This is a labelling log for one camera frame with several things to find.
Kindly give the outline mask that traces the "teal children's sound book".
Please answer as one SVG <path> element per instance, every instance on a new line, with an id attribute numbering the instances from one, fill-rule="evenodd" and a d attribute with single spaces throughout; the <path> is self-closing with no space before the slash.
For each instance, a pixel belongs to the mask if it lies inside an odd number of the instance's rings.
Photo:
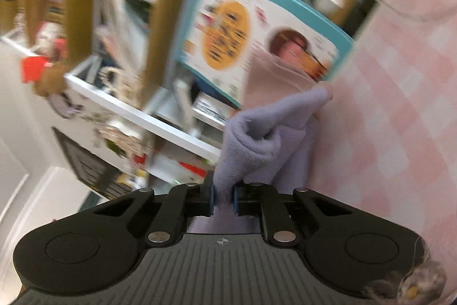
<path id="1" fill-rule="evenodd" d="M 301 0 L 191 0 L 180 39 L 180 62 L 236 107 L 244 104 L 254 53 L 284 57 L 320 81 L 353 44 Z"/>

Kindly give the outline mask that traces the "red tassel ornament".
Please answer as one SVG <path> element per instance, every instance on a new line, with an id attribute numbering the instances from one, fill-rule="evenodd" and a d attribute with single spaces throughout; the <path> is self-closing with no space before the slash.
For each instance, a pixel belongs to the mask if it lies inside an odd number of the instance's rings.
<path id="1" fill-rule="evenodd" d="M 23 83 L 36 82 L 43 71 L 53 63 L 44 56 L 25 57 L 21 60 L 21 79 Z"/>

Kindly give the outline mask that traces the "pink and purple sweater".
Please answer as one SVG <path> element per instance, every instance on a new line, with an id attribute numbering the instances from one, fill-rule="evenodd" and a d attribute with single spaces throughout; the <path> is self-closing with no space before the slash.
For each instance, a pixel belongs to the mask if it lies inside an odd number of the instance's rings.
<path id="1" fill-rule="evenodd" d="M 226 124 L 214 170 L 215 208 L 196 217 L 197 234 L 250 234 L 257 220 L 233 211 L 232 189 L 239 181 L 270 184 L 283 194 L 304 187 L 318 132 L 318 111 L 332 99 L 325 83 L 259 49 L 249 61 L 243 110 Z"/>

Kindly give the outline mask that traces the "white bookshelf frame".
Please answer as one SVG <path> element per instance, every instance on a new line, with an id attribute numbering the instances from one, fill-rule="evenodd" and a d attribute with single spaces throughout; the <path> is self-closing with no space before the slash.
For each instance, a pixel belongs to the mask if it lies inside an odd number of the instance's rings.
<path id="1" fill-rule="evenodd" d="M 154 83 L 153 92 L 141 99 L 147 84 L 152 80 L 146 75 L 147 34 L 128 15 L 125 0 L 95 0 L 100 16 L 94 21 L 95 39 L 102 43 L 121 69 L 121 78 L 127 82 L 122 88 L 133 92 L 133 105 L 112 85 L 95 86 L 101 73 L 101 57 L 93 54 L 65 74 L 66 83 L 83 97 L 113 112 L 134 125 L 168 142 L 200 156 L 214 165 L 221 150 L 215 137 L 202 139 L 202 127 L 187 125 L 184 112 L 179 109 L 172 91 Z"/>

